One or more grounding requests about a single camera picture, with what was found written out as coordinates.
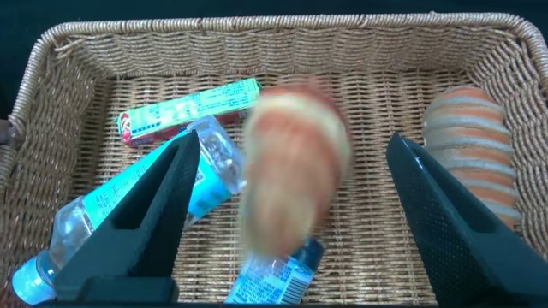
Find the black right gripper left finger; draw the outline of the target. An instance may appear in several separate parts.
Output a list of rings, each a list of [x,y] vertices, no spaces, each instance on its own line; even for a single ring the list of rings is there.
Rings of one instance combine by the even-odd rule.
[[[59,302],[174,302],[200,143],[173,140],[55,279]]]

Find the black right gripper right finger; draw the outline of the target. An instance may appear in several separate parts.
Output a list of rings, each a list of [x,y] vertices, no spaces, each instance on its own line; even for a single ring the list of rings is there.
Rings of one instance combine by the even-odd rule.
[[[386,159],[439,305],[547,304],[547,262],[447,169],[399,133]]]

